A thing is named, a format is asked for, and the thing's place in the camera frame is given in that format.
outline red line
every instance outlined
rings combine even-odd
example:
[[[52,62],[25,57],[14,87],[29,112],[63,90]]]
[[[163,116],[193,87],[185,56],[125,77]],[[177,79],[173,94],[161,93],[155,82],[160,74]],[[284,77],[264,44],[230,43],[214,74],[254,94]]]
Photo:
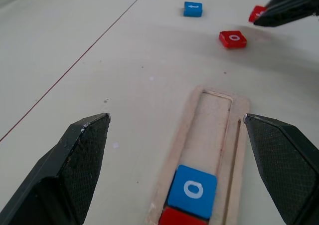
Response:
[[[35,106],[40,103],[40,101],[54,88],[55,85],[57,85],[58,82],[60,82],[60,80],[77,64],[77,62],[79,62],[80,59],[82,59],[82,57],[105,35],[106,32],[108,32],[114,25],[116,22],[118,22],[122,16],[124,16],[124,14],[126,12],[128,12],[128,10],[137,2],[138,0],[135,0],[133,2],[133,4],[131,4],[126,11],[123,12],[123,14],[120,15],[119,18],[117,18],[117,20],[81,55],[80,58],[78,58],[76,60],[76,62],[74,64],[72,64],[72,66],[51,86],[51,88],[49,88],[48,91],[46,91],[45,94],[43,94],[43,96],[28,110],[28,112],[0,139],[0,142],[5,139],[6,136],[8,136],[8,134],[32,111],[32,109],[35,108]]]

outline wooden tray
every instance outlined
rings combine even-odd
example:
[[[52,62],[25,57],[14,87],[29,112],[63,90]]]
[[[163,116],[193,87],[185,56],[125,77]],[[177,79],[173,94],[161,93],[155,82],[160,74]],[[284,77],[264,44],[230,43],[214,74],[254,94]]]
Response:
[[[247,141],[248,99],[196,87],[155,188],[145,225],[157,225],[176,168],[184,164],[214,174],[217,190],[209,225],[236,225]]]

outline white floor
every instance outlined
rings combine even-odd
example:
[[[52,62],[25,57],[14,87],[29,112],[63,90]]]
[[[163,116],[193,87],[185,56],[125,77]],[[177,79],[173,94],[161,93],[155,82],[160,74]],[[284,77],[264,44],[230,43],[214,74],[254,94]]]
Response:
[[[0,8],[0,138],[134,1],[17,0]],[[183,17],[184,1],[202,2],[203,17]],[[318,19],[248,24],[252,8],[267,1],[138,0],[1,141],[0,209],[69,124],[109,112],[85,224],[141,224],[186,99],[200,84],[244,95],[253,113],[318,141]],[[242,31],[246,49],[222,47],[218,34],[230,29]],[[238,224],[284,224],[250,146]]]

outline red block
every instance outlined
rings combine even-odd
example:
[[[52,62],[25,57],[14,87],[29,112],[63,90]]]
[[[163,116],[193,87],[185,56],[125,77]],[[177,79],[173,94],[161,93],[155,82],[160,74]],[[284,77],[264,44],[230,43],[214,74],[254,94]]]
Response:
[[[228,49],[245,48],[247,40],[239,30],[222,31],[219,33],[219,40]]]
[[[260,17],[260,15],[266,10],[265,7],[257,5],[253,9],[253,12],[251,12],[248,21],[249,22],[254,22],[257,18]]]
[[[207,225],[207,223],[175,209],[166,208],[159,225]]]

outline blue cube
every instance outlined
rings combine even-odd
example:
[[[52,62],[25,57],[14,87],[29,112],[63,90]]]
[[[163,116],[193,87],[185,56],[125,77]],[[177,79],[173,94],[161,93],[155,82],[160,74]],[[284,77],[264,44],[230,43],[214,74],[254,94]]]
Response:
[[[203,14],[203,4],[196,2],[185,2],[184,4],[184,16],[189,17],[201,17]]]
[[[168,196],[168,205],[209,219],[216,187],[214,175],[180,165]]]

